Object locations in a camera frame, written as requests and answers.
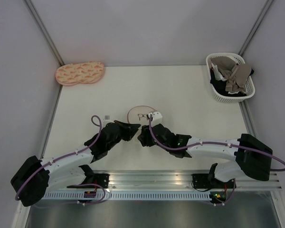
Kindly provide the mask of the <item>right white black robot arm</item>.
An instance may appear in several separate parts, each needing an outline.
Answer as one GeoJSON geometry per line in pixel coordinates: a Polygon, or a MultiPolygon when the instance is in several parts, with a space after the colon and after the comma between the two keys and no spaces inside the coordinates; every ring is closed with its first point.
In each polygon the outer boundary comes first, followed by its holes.
{"type": "Polygon", "coordinates": [[[214,188],[238,177],[268,181],[273,151],[254,136],[243,133],[239,139],[211,142],[190,135],[174,134],[162,124],[142,127],[137,137],[143,147],[159,146],[176,158],[208,157],[226,160],[215,163],[207,176],[214,188]]]}

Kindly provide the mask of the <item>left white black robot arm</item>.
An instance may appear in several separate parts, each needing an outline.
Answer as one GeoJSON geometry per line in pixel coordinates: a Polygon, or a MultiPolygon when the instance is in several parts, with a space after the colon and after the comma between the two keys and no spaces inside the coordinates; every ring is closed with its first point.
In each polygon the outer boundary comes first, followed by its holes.
{"type": "Polygon", "coordinates": [[[28,207],[53,190],[90,188],[94,172],[89,164],[104,158],[120,141],[130,141],[140,127],[140,124],[114,120],[100,126],[96,135],[72,152],[56,158],[27,158],[10,181],[16,192],[15,199],[28,207]]]}

